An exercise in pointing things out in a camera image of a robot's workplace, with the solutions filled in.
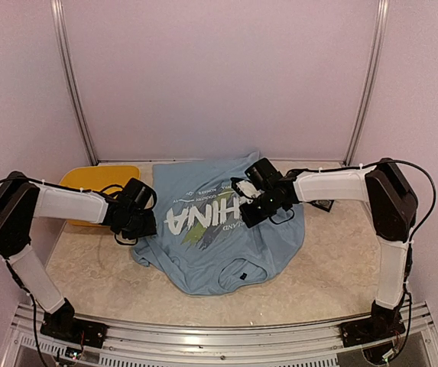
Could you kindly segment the light blue printed t-shirt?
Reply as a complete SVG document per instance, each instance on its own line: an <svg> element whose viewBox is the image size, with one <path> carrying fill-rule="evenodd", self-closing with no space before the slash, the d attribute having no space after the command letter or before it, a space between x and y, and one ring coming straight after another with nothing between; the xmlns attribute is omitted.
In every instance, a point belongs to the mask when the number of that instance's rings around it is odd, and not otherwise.
<svg viewBox="0 0 438 367"><path fill-rule="evenodd" d="M231 188L231 179L245 178L260 157L253 151L235 159L154 165L157 233L140 239L132 258L200 296L232 293L281 273L303 245L303 207L249 229L239 209L246 200Z"/></svg>

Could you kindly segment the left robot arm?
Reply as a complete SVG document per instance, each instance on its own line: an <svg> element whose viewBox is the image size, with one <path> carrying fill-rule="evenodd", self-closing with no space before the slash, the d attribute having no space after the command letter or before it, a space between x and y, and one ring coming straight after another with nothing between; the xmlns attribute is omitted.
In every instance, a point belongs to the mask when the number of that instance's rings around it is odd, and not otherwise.
<svg viewBox="0 0 438 367"><path fill-rule="evenodd" d="M104 323L77 317L47 273L65 222L106 227L123 245L157 232L156 191L136 177L115 189L70 188L20 171L0 180L0 257L34 308L44 312L40 332L45 336L89 345L101 343L107 330Z"/></svg>

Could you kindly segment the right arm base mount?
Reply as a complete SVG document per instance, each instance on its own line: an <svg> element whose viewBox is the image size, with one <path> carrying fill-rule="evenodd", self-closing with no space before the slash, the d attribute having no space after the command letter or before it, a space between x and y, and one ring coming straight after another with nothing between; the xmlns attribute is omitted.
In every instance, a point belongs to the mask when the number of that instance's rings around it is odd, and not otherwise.
<svg viewBox="0 0 438 367"><path fill-rule="evenodd" d="M401 321L387 326L385 323L377 324L372 318L341 323L339 330L345 348L373 343L406 332L405 325Z"/></svg>

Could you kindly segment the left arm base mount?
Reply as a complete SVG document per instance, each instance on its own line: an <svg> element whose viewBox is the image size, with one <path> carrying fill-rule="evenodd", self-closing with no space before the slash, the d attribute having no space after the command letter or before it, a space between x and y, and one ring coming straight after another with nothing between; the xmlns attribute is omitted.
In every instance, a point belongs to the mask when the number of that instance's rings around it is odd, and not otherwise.
<svg viewBox="0 0 438 367"><path fill-rule="evenodd" d="M105 341L108 326L90 320L72 319L69 326L57 326L44 321L41 333L64 342L101 349Z"/></svg>

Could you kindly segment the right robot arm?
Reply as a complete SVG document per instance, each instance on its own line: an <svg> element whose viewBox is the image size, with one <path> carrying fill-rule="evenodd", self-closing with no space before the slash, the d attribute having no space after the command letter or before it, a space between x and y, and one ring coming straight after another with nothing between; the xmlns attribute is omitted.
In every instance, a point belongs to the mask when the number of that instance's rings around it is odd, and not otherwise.
<svg viewBox="0 0 438 367"><path fill-rule="evenodd" d="M405 332L401 307L410 273L410 235L418 199L407 179L388 158L365 166L293 169L282 174L262 158L231 179L232 189L246 199L240 207L248 228L272 220L279 209L320 200L354 200L368 204L380 245L379 282L369 317L342 323L344 346L354 346Z"/></svg>

